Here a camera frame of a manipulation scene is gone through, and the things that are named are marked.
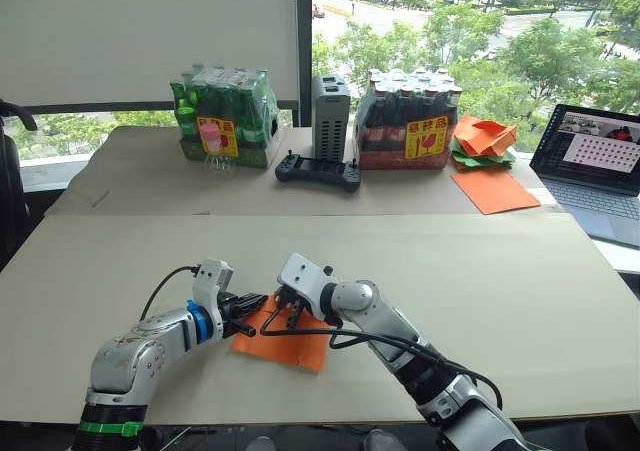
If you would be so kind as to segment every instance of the beige tabletop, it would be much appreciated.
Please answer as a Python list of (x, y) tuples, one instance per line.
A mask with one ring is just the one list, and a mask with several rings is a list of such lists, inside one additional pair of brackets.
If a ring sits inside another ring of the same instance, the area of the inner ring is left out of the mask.
[[(514, 418), (640, 409), (640, 304), (564, 213), (48, 216), (0, 274), (0, 420), (77, 422), (94, 354), (170, 270), (216, 257), (230, 291), (269, 294), (293, 251), (376, 282)], [(192, 282), (170, 281), (151, 313), (184, 306)], [(319, 374), (228, 347), (163, 379), (148, 422), (421, 421), (366, 346), (330, 350)]]
[[(364, 170), (362, 186), (348, 193), (336, 186), (304, 181), (280, 183), (275, 165), (288, 149), (311, 155), (309, 128), (285, 130), (269, 170), (238, 168), (222, 179), (182, 155), (177, 128), (119, 127), (71, 181), (48, 214), (128, 215), (352, 215), (478, 213), (441, 170)], [(345, 159), (351, 159), (349, 148)], [(526, 162), (512, 174), (527, 188), (543, 185)], [(544, 213), (529, 209), (519, 213)]]

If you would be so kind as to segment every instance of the laptop keyboard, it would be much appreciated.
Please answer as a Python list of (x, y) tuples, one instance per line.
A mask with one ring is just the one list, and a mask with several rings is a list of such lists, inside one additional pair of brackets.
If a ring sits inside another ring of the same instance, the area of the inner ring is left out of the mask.
[(618, 196), (590, 188), (545, 181), (545, 186), (560, 204), (615, 214), (624, 218), (640, 219), (640, 201), (632, 196)]

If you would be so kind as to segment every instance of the laptop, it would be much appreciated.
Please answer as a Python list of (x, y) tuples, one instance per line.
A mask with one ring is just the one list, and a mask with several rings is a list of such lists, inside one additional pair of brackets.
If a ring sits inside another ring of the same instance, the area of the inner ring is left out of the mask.
[(640, 248), (640, 117), (559, 104), (530, 166), (589, 236)]

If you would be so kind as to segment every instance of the yellow label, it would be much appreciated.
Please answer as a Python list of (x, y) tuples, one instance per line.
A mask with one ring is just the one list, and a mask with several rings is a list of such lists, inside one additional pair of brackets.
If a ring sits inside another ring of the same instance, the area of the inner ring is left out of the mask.
[[(207, 143), (207, 140), (205, 140), (202, 135), (202, 125), (210, 123), (216, 124), (220, 130), (220, 149), (210, 149), (209, 143)], [(236, 129), (233, 121), (228, 119), (198, 117), (198, 129), (200, 130), (202, 147), (207, 154), (230, 156), (232, 158), (238, 157), (238, 142), (236, 141)]]
[(404, 157), (413, 159), (442, 153), (448, 130), (449, 118), (446, 116), (407, 123)]

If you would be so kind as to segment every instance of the gray box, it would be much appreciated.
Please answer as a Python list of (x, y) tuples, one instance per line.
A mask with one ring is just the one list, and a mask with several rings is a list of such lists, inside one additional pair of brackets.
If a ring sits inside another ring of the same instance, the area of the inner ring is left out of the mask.
[(311, 82), (313, 157), (342, 161), (351, 96), (340, 76), (315, 76)]

